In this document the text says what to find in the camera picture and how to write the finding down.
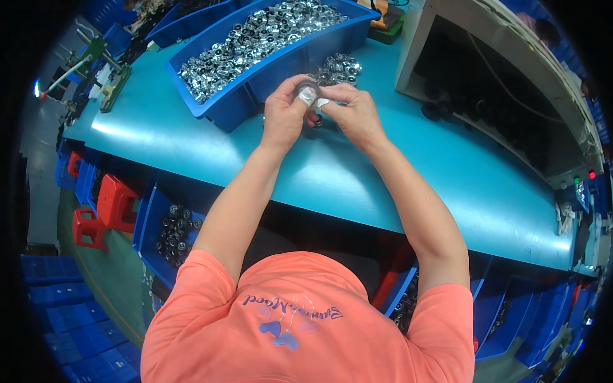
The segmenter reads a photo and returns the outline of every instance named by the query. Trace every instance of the hand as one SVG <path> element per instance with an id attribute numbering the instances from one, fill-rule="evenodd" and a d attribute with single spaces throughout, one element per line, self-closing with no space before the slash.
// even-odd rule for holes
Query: hand
<path id="1" fill-rule="evenodd" d="M 307 113 L 309 105 L 298 97 L 294 99 L 292 94 L 296 85 L 304 80 L 312 78 L 307 75 L 290 77 L 266 99 L 262 146 L 278 148 L 287 153 L 302 131 L 303 118 L 307 119 L 309 126 L 313 126 L 313 121 L 316 121 L 314 112 Z"/>
<path id="2" fill-rule="evenodd" d="M 328 102 L 322 112 L 332 117 L 349 141 L 358 149 L 367 152 L 371 147 L 386 142 L 375 102 L 366 91 L 359 91 L 347 83 L 320 88 L 324 98 L 346 102 L 347 106 Z"/>

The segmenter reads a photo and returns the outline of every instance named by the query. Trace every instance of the pile of bearings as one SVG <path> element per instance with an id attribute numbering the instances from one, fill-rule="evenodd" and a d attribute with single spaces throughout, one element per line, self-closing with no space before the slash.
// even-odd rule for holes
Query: pile of bearings
<path id="1" fill-rule="evenodd" d="M 234 25 L 225 42 L 190 58 L 178 75 L 196 102 L 203 104 L 266 56 L 348 19 L 320 0 L 284 1 Z"/>
<path id="2" fill-rule="evenodd" d="M 326 58 L 323 68 L 319 68 L 317 74 L 307 73 L 314 78 L 319 86 L 332 86 L 340 83 L 348 83 L 357 86 L 357 76 L 362 73 L 362 66 L 357 60 L 346 53 L 335 53 Z"/>
<path id="3" fill-rule="evenodd" d="M 511 304 L 507 302 L 506 299 L 503 300 L 500 310 L 498 311 L 498 315 L 496 316 L 496 320 L 494 321 L 494 325 L 492 326 L 489 334 L 487 334 L 487 338 L 485 340 L 488 340 L 496 332 L 496 330 L 498 330 L 498 328 L 504 324 L 506 312 L 508 311 L 509 307 L 511 307 Z"/>
<path id="4" fill-rule="evenodd" d="M 403 335 L 409 330 L 409 324 L 417 305 L 417 281 L 419 280 L 419 270 L 415 272 L 413 280 L 409 283 L 405 292 L 400 297 L 400 302 L 396 304 L 390 317 L 394 318 L 394 324 Z"/>
<path id="5" fill-rule="evenodd" d="M 200 230 L 202 220 L 191 221 L 191 211 L 182 205 L 171 205 L 168 216 L 160 217 L 162 234 L 155 244 L 156 250 L 162 254 L 170 264 L 179 268 L 187 259 L 192 250 L 192 243 L 186 243 L 191 230 Z"/>

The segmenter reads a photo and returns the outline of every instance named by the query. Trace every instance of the teal workbench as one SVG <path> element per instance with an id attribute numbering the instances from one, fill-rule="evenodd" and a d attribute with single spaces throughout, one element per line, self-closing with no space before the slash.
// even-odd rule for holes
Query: teal workbench
<path id="1" fill-rule="evenodd" d="M 64 136 L 169 172 L 226 186 L 262 136 L 262 116 L 230 134 L 195 119 L 163 68 L 184 43 L 148 51 L 110 113 L 90 102 Z M 461 124 L 433 123 L 421 103 L 394 91 L 400 41 L 367 39 L 352 55 L 358 88 L 373 96 L 388 137 L 432 185 L 468 248 L 568 270 L 574 232 L 557 236 L 554 194 L 511 153 Z M 288 153 L 272 199 L 382 229 L 403 232 L 394 203 L 369 160 L 342 133 L 305 129 Z"/>

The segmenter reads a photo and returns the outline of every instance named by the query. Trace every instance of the heart graphic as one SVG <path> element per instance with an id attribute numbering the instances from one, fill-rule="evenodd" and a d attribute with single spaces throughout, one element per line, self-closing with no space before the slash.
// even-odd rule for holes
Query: heart graphic
<path id="1" fill-rule="evenodd" d="M 257 313 L 258 314 L 262 314 L 266 319 L 270 319 L 270 317 L 272 316 L 270 314 L 270 308 L 268 308 L 268 306 L 260 306 L 257 308 Z"/>
<path id="2" fill-rule="evenodd" d="M 290 333 L 283 333 L 277 338 L 272 340 L 272 344 L 275 346 L 280 346 L 282 344 L 287 344 L 287 348 L 290 350 L 298 349 L 298 339 Z"/>
<path id="3" fill-rule="evenodd" d="M 260 324 L 260 332 L 262 334 L 266 334 L 269 331 L 272 335 L 279 336 L 281 333 L 281 323 L 274 321 Z"/>

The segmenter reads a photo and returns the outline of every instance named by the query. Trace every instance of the white hose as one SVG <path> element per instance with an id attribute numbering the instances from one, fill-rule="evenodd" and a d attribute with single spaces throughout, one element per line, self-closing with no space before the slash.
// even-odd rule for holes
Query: white hose
<path id="1" fill-rule="evenodd" d="M 81 28 L 85 28 L 85 29 L 87 29 L 87 30 L 89 31 L 89 33 L 91 33 L 91 37 L 95 37 L 95 35 L 94 35 L 94 31 L 93 31 L 91 28 L 87 28 L 85 25 L 80 24 L 80 23 L 78 22 L 78 19 L 77 19 L 77 18 L 75 18 L 75 23 L 76 23 L 78 26 L 80 26 Z"/>
<path id="2" fill-rule="evenodd" d="M 84 63 L 87 63 L 89 60 L 91 60 L 91 55 L 88 55 L 86 58 L 82 59 L 77 65 L 75 65 L 74 67 L 70 68 L 69 70 L 66 71 L 65 74 L 63 74 L 62 76 L 60 76 L 60 78 L 58 78 L 57 80 L 55 80 L 55 82 L 53 84 L 51 84 L 51 86 L 49 87 L 49 89 L 46 90 L 46 93 L 49 93 L 50 91 L 54 90 L 55 87 L 61 83 L 62 81 L 64 81 L 66 79 L 66 77 L 68 77 L 72 72 L 74 72 L 75 70 L 79 69 Z"/>
<path id="3" fill-rule="evenodd" d="M 492 73 L 492 75 L 496 78 L 496 80 L 498 80 L 498 82 L 500 83 L 500 86 L 502 86 L 502 88 L 504 89 L 504 91 L 506 91 L 506 93 L 515 100 L 515 102 L 517 102 L 519 105 L 523 106 L 524 108 L 526 108 L 527 110 L 531 111 L 532 113 L 534 113 L 535 115 L 541 116 L 544 119 L 548 119 L 549 121 L 553 121 L 555 123 L 560 123 L 560 124 L 565 124 L 565 122 L 559 118 L 554 118 L 554 117 L 549 117 L 546 116 L 534 109 L 532 109 L 531 107 L 529 107 L 528 105 L 524 104 L 523 102 L 521 102 L 520 100 L 516 99 L 515 96 L 513 96 L 510 92 L 509 89 L 506 88 L 506 86 L 504 86 L 502 80 L 500 80 L 500 78 L 498 77 L 498 75 L 496 74 L 496 72 L 494 71 L 494 69 L 492 68 L 492 66 L 490 65 L 490 63 L 487 61 L 487 59 L 485 58 L 485 56 L 483 55 L 483 53 L 481 53 L 481 50 L 479 49 L 479 47 L 477 46 L 477 44 L 474 42 L 473 39 L 473 35 L 470 32 L 466 32 L 468 34 L 468 38 L 470 39 L 470 41 L 473 43 L 474 48 L 477 49 L 477 52 L 479 53 L 479 56 L 481 56 L 481 58 L 483 59 L 483 62 L 486 64 L 487 68 L 490 70 L 490 72 Z"/>

